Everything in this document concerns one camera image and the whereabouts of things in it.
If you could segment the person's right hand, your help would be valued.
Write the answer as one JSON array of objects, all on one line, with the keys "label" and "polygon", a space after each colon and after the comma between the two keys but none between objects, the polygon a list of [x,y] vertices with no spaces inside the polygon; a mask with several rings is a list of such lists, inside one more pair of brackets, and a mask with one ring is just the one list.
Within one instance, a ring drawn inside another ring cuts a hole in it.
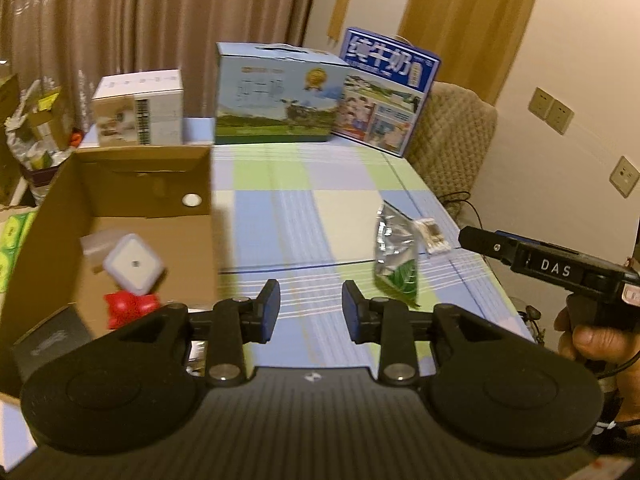
[{"label": "person's right hand", "polygon": [[[561,332],[558,351],[572,361],[579,358],[622,365],[639,352],[639,335],[612,327],[573,325],[570,309],[585,310],[597,304],[590,298],[570,295],[565,307],[554,320],[554,329]],[[618,392],[623,398],[616,422],[639,419],[639,362],[616,375]]]}]

